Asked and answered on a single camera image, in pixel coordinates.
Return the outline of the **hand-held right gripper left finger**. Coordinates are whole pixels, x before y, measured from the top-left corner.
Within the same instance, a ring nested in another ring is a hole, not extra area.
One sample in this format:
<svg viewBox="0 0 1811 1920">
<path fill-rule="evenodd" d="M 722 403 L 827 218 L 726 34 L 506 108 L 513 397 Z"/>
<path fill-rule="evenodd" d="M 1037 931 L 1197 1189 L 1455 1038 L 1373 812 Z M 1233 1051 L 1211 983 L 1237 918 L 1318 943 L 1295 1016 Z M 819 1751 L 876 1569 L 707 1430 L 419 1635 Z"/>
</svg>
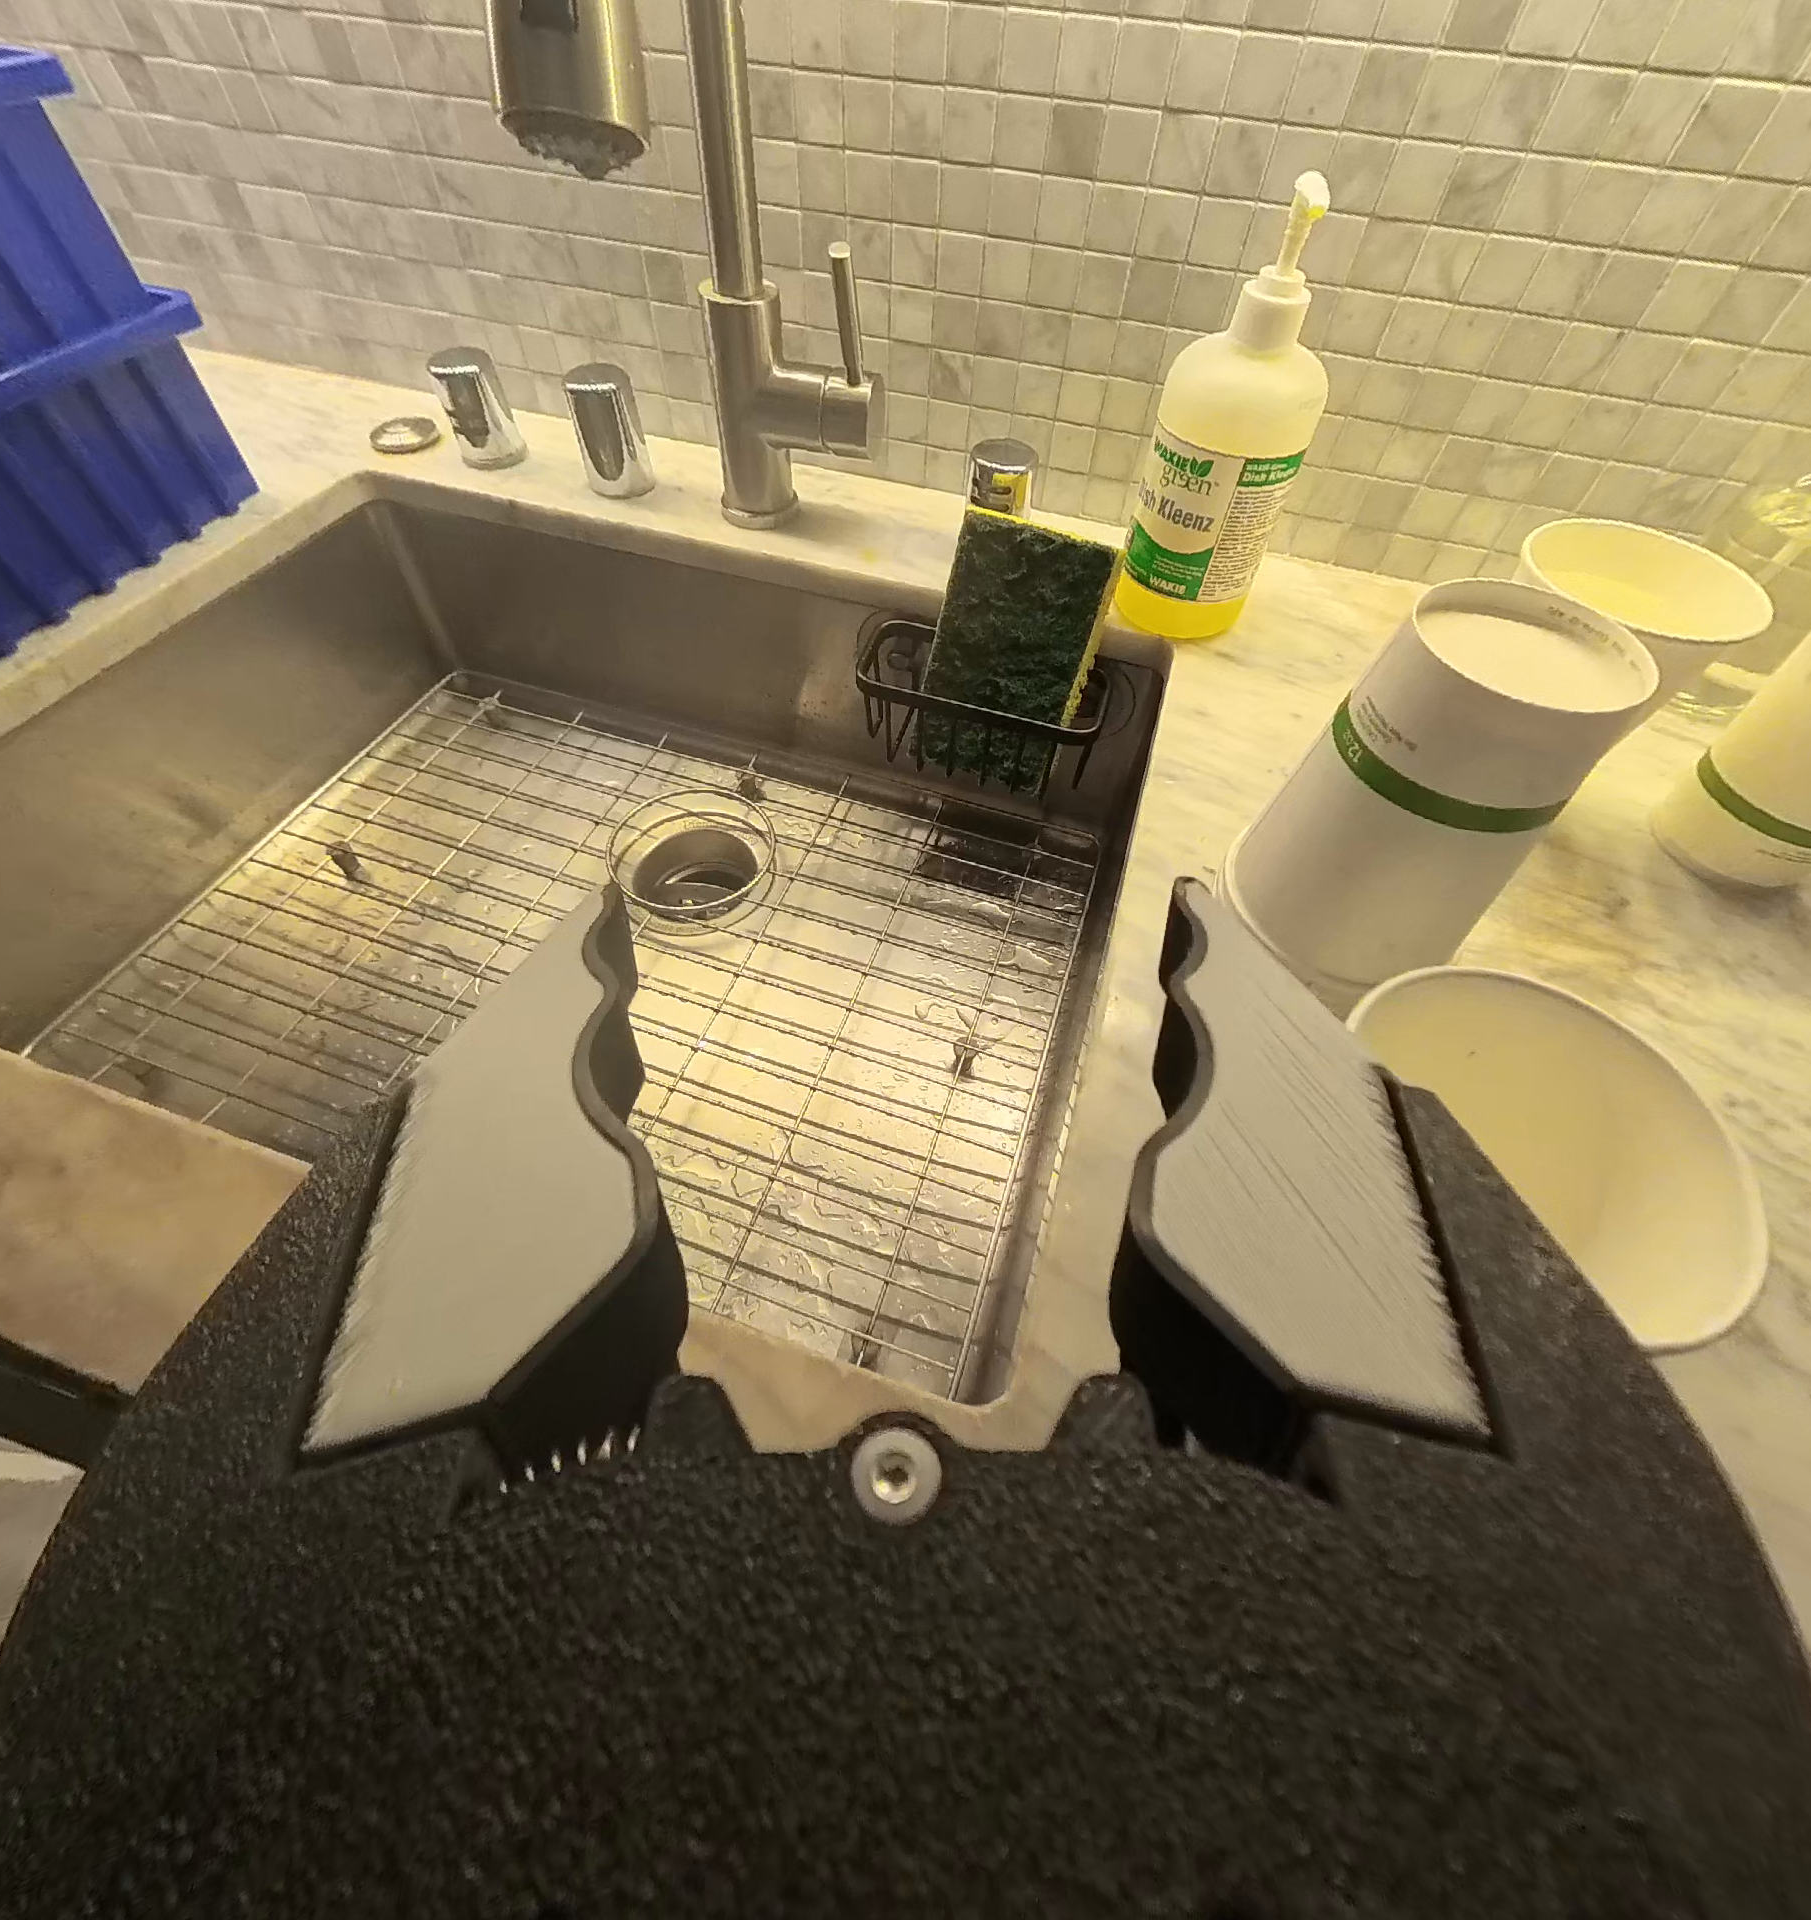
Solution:
<svg viewBox="0 0 1811 1920">
<path fill-rule="evenodd" d="M 619 887 L 587 893 L 413 1071 L 318 1363 L 306 1455 L 450 1430 L 616 1455 L 677 1369 L 689 1285 L 629 1117 Z"/>
</svg>

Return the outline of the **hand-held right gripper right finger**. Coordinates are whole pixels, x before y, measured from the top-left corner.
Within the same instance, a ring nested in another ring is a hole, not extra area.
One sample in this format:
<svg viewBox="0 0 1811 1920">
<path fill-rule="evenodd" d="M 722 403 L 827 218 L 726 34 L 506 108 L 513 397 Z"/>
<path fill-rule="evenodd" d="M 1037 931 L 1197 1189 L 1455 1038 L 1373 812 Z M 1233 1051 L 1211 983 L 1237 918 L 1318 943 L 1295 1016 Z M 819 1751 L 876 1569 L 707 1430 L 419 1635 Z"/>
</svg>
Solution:
<svg viewBox="0 0 1811 1920">
<path fill-rule="evenodd" d="M 1197 877 L 1172 886 L 1111 1334 L 1164 1448 L 1341 1417 L 1463 1448 L 1491 1417 L 1389 1078 Z"/>
</svg>

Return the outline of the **white paper cup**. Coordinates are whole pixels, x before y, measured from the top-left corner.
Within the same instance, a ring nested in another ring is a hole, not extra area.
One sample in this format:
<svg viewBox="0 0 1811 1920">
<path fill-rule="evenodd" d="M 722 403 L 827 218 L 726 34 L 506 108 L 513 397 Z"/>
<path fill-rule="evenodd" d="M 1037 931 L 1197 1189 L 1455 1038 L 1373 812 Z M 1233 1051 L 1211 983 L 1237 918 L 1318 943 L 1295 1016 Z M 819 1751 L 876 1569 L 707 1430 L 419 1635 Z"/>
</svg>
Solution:
<svg viewBox="0 0 1811 1920">
<path fill-rule="evenodd" d="M 1686 871 L 1751 889 L 1811 877 L 1811 632 L 1649 818 Z"/>
<path fill-rule="evenodd" d="M 1459 967 L 1383 982 L 1348 1027 L 1446 1105 L 1643 1351 L 1703 1349 L 1755 1309 L 1755 1167 L 1658 1046 L 1582 996 Z"/>
<path fill-rule="evenodd" d="M 1519 547 L 1516 579 L 1599 612 L 1642 640 L 1658 687 L 1638 708 L 1639 722 L 1776 619 L 1768 593 L 1733 561 L 1695 541 L 1607 518 L 1558 518 L 1530 530 Z"/>
</svg>

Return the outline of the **blue plastic bin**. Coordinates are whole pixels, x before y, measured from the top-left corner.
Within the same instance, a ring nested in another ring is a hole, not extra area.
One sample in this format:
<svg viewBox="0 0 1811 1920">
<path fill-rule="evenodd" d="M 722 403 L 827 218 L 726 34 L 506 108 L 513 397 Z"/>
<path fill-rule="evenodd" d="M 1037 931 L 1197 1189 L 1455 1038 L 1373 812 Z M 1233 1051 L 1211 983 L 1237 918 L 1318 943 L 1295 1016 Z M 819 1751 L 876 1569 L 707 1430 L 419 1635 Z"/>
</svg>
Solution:
<svg viewBox="0 0 1811 1920">
<path fill-rule="evenodd" d="M 72 94 L 47 53 L 0 43 L 0 373 L 139 318 L 145 290 L 47 100 Z"/>
<path fill-rule="evenodd" d="M 194 300 L 0 370 L 0 659 L 259 490 L 182 348 Z"/>
</svg>

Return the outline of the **marble desk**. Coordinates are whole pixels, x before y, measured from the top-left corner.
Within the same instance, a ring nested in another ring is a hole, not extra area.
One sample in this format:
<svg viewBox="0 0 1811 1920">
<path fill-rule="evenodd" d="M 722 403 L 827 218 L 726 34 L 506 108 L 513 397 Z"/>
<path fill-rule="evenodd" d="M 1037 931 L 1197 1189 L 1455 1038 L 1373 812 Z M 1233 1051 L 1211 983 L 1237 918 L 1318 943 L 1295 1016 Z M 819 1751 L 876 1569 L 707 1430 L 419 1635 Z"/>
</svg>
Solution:
<svg viewBox="0 0 1811 1920">
<path fill-rule="evenodd" d="M 473 469 L 454 448 L 379 459 L 368 431 L 428 400 L 375 382 L 194 356 L 220 419 L 261 481 L 236 515 L 137 567 L 117 589 L 0 659 L 0 746 L 50 746 L 51 775 L 81 785 L 0 797 L 0 1049 L 20 1051 L 53 1014 L 192 896 L 215 849 L 212 777 L 240 750 L 211 747 L 220 712 L 279 727 L 288 747 L 236 775 L 234 825 L 278 822 L 269 794 L 313 767 L 340 767 L 370 725 L 346 720 L 323 670 L 361 678 L 375 649 L 337 640 L 264 642 L 259 692 L 194 692 L 162 708 L 165 647 L 199 612 L 236 612 L 241 587 L 358 509 L 450 515 L 457 556 L 479 533 L 543 535 L 579 587 L 558 617 L 598 605 L 589 636 L 555 644 L 558 689 L 608 687 L 626 663 L 683 655 L 660 708 L 718 714 L 745 739 L 746 699 L 796 730 L 798 632 L 845 634 L 870 612 L 924 612 L 943 584 L 960 502 L 872 471 L 798 467 L 804 506 L 772 535 L 724 520 L 719 459 L 707 444 L 651 444 L 652 493 L 587 493 L 573 427 L 525 415 L 530 456 Z M 1213 881 L 1229 844 L 1397 626 L 1414 589 L 1348 567 L 1276 558 L 1254 608 L 1220 642 L 1161 647 L 1110 631 L 1110 655 L 1157 683 L 1113 918 L 1072 1046 L 1061 1191 L 1037 1238 L 1020 1300 L 1013 1364 L 1030 1388 L 1067 1363 L 1090 1367 L 1106 1323 L 1090 1319 L 1092 1270 L 1115 1244 L 1130 1155 L 1155 1123 L 1142 1072 L 1157 1038 L 1157 945 L 1176 877 Z M 1646 816 L 1703 750 L 1668 709 L 1607 756 L 1466 943 L 1468 967 L 1522 973 L 1622 1020 L 1704 1091 L 1745 1153 L 1771 1259 L 1755 1309 L 1661 1369 L 1744 1501 L 1811 1650 L 1811 886 L 1796 893 L 1714 889 L 1670 862 Z"/>
</svg>

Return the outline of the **round metal sink drain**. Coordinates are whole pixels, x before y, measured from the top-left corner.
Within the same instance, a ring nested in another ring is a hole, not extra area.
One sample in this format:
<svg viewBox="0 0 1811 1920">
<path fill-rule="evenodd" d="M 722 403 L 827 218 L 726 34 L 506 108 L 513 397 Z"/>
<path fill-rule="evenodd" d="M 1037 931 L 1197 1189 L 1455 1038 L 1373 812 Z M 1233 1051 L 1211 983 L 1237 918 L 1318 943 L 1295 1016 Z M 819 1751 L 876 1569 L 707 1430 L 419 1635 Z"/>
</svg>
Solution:
<svg viewBox="0 0 1811 1920">
<path fill-rule="evenodd" d="M 777 832 L 754 797 L 677 785 L 616 818 L 607 873 L 636 923 L 728 925 L 767 904 L 777 877 Z"/>
</svg>

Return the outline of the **stack of inverted paper cups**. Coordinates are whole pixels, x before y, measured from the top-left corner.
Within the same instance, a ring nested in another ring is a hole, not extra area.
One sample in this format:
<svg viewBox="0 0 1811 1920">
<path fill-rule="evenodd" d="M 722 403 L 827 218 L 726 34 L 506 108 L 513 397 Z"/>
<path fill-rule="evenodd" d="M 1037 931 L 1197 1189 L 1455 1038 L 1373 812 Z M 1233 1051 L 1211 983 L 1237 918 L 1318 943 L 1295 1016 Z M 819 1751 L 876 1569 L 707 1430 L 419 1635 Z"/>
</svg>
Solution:
<svg viewBox="0 0 1811 1920">
<path fill-rule="evenodd" d="M 1233 844 L 1233 908 L 1340 1016 L 1444 967 L 1658 683 L 1632 631 L 1554 590 L 1423 589 Z"/>
</svg>

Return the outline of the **stainless steel sink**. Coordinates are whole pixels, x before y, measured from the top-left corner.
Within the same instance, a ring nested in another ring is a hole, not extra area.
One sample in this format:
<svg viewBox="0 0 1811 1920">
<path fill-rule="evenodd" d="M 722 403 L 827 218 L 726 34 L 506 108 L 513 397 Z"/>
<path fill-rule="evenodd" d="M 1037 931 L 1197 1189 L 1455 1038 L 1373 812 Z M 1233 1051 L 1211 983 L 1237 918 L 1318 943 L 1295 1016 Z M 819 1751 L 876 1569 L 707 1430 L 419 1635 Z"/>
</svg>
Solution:
<svg viewBox="0 0 1811 1920">
<path fill-rule="evenodd" d="M 0 739 L 0 1046 L 310 1161 L 607 882 L 693 1302 L 1009 1372 L 1164 670 L 918 727 L 884 560 L 370 483 Z"/>
</svg>

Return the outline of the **green yellow sponge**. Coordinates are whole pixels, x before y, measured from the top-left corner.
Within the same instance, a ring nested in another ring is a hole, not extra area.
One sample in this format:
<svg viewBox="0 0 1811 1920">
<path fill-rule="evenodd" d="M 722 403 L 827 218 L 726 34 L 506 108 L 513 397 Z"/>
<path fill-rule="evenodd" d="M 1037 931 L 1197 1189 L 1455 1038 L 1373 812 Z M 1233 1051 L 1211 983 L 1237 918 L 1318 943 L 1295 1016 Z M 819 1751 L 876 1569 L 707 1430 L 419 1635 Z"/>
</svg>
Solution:
<svg viewBox="0 0 1811 1920">
<path fill-rule="evenodd" d="M 968 508 L 919 685 L 921 756 L 1037 795 L 1056 747 L 1023 725 L 1074 722 L 1117 571 L 1106 541 Z"/>
</svg>

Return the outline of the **dish soap pump bottle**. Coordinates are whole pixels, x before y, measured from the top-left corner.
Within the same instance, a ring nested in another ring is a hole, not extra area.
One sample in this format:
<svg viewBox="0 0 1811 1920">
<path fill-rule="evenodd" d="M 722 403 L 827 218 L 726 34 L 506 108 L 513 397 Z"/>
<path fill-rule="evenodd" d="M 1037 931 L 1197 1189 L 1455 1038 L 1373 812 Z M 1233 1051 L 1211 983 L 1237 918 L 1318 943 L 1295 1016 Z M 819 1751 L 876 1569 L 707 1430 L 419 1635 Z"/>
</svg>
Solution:
<svg viewBox="0 0 1811 1920">
<path fill-rule="evenodd" d="M 1325 176 L 1302 173 L 1276 258 L 1240 286 L 1229 325 L 1166 373 L 1113 593 L 1142 634 L 1222 636 L 1245 609 L 1325 414 L 1326 372 L 1302 345 L 1302 253 L 1326 209 Z"/>
</svg>

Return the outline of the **stainless pull-down faucet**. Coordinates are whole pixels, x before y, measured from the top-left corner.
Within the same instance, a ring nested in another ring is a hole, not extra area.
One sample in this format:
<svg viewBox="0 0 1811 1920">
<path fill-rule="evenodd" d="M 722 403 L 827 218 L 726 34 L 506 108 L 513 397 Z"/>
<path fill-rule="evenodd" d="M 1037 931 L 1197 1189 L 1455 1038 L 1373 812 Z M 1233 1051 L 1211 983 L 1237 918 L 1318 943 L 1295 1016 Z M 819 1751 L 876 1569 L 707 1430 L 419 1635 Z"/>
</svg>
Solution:
<svg viewBox="0 0 1811 1920">
<path fill-rule="evenodd" d="M 712 276 L 701 305 L 712 364 L 724 515 L 772 530 L 796 515 L 793 452 L 872 459 L 884 444 L 884 382 L 866 366 L 850 248 L 827 251 L 841 367 L 789 361 L 761 248 L 745 16 L 733 2 L 681 5 L 701 149 Z M 651 146 L 651 105 L 629 2 L 489 2 L 492 100 L 532 157 L 582 179 L 629 169 Z"/>
</svg>

